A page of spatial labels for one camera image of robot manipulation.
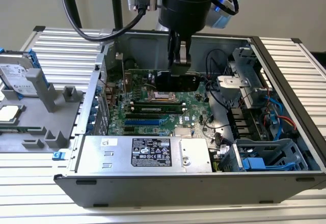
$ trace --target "warning label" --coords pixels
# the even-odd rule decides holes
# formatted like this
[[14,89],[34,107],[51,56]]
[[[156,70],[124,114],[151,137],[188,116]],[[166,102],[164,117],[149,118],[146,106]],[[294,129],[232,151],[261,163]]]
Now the warning label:
[[131,150],[132,166],[172,166],[168,138],[133,138]]

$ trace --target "motherboard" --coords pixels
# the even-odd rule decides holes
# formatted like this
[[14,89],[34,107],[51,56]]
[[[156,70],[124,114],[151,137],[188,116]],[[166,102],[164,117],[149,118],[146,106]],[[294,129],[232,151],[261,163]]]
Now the motherboard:
[[207,138],[203,128],[211,115],[205,82],[195,92],[158,92],[158,71],[128,70],[123,79],[109,76],[106,92],[110,111],[108,135],[181,136]]

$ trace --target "white wall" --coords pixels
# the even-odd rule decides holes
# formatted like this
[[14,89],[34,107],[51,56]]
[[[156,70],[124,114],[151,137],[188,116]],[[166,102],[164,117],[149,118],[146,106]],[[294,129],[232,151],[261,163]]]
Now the white wall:
[[[114,27],[111,0],[76,0],[83,27]],[[0,0],[0,46],[19,49],[35,25],[69,27],[61,0]],[[124,23],[135,14],[122,0]],[[224,30],[207,33],[298,37],[310,50],[326,50],[326,0],[241,0],[240,13]],[[136,26],[154,29],[157,12]]]

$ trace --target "screw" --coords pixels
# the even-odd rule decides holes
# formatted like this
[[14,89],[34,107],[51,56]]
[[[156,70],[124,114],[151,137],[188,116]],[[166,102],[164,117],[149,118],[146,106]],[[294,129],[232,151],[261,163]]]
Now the screw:
[[241,83],[244,84],[244,85],[247,85],[248,81],[243,79],[243,80],[241,80]]

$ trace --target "sticker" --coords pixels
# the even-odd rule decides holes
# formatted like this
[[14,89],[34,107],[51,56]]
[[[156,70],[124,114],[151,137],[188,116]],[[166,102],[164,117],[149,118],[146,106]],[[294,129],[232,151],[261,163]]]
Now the sticker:
[[172,166],[169,138],[133,138],[131,150],[132,166]]
[[101,146],[116,146],[118,145],[117,138],[102,138]]
[[0,64],[0,69],[12,89],[24,96],[37,96],[33,84],[26,79],[26,70],[20,65]]

